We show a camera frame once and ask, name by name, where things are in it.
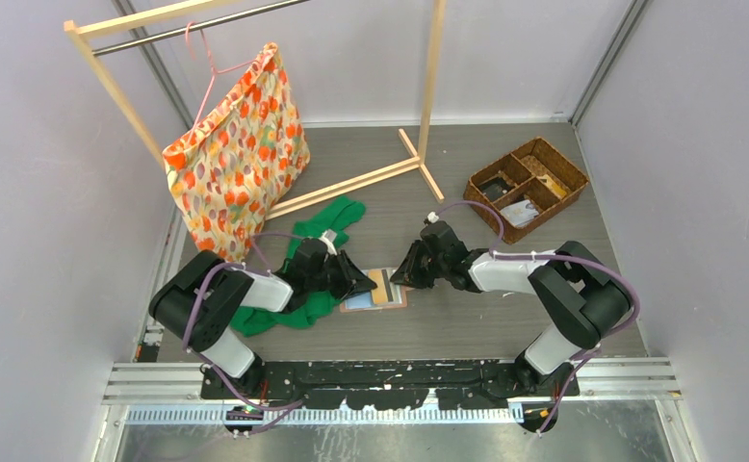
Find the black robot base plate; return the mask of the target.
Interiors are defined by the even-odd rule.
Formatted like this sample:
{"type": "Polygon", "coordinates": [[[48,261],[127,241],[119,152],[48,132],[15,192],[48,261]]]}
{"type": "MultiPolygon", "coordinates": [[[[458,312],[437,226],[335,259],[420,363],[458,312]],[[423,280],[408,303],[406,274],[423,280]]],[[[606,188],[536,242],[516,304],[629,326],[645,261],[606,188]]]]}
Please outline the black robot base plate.
{"type": "Polygon", "coordinates": [[[436,401],[443,410],[498,409],[511,398],[551,401],[575,397],[565,363],[545,379],[523,382],[513,363],[498,359],[399,361],[268,361],[239,379],[221,378],[201,366],[200,395],[206,400],[261,399],[273,408],[297,403],[303,409],[338,410],[347,406],[377,411],[416,410],[436,401]]]}

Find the pink leather card holder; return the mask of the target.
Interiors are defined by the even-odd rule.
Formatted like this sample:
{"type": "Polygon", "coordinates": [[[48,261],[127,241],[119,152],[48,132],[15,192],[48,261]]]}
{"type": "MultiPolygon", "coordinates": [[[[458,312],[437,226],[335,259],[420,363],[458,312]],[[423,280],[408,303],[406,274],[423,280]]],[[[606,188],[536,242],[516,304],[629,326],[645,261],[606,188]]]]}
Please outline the pink leather card holder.
{"type": "Polygon", "coordinates": [[[408,292],[411,288],[390,281],[395,268],[367,269],[366,275],[376,287],[366,293],[354,295],[339,305],[341,313],[359,313],[405,308],[408,305],[408,292]]]}

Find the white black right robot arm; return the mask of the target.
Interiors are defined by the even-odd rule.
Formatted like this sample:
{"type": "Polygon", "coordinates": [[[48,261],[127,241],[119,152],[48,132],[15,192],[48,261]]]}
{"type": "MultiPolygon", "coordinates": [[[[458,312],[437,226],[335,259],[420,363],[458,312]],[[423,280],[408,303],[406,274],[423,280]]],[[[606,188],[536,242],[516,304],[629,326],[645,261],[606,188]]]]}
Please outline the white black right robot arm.
{"type": "Polygon", "coordinates": [[[554,383],[559,367],[596,347],[637,307],[633,289],[579,242],[528,254],[470,249],[444,221],[426,225],[390,278],[412,289],[431,289],[439,279],[475,294],[537,296],[551,323],[511,367],[519,388],[534,396],[554,383]]]}

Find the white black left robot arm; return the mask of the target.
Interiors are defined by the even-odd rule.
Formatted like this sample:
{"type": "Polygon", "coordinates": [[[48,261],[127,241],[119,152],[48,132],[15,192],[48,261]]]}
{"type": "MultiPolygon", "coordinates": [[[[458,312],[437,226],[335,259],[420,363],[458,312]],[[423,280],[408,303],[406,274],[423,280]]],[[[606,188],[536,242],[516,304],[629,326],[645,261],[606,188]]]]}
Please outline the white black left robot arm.
{"type": "Polygon", "coordinates": [[[148,313],[221,371],[236,397],[251,398],[260,390],[264,362],[230,327],[239,308],[285,313],[302,307],[310,295],[327,293],[344,301],[376,288],[323,235],[302,239],[279,270],[267,273],[202,250],[151,298],[148,313]]]}

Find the gold striped credit card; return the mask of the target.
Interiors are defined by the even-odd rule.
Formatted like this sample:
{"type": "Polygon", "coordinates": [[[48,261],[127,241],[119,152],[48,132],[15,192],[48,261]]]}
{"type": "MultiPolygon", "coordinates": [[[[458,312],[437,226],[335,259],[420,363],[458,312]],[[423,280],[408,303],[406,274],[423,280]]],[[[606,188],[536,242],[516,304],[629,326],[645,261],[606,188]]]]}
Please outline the gold striped credit card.
{"type": "Polygon", "coordinates": [[[375,288],[371,290],[373,306],[397,305],[401,303],[400,289],[394,285],[390,278],[394,269],[369,269],[367,276],[375,282],[375,288]]]}

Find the woven wicker divided basket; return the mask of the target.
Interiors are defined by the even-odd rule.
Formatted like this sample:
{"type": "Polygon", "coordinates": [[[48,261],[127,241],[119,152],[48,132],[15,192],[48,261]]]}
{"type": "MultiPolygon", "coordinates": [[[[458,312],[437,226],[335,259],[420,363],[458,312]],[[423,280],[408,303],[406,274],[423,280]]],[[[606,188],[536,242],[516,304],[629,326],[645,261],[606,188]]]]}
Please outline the woven wicker divided basket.
{"type": "Polygon", "coordinates": [[[589,178],[573,161],[550,142],[537,137],[471,175],[466,182],[463,198],[474,203],[472,208],[475,212],[502,236],[505,243],[515,244],[575,203],[588,185],[589,178]],[[543,174],[553,177],[568,194],[561,200],[555,197],[536,179],[537,175],[543,174]],[[478,186],[495,176],[503,177],[514,186],[499,200],[490,202],[478,186]],[[502,216],[501,208],[524,199],[530,199],[540,215],[528,226],[518,229],[502,216]]]}

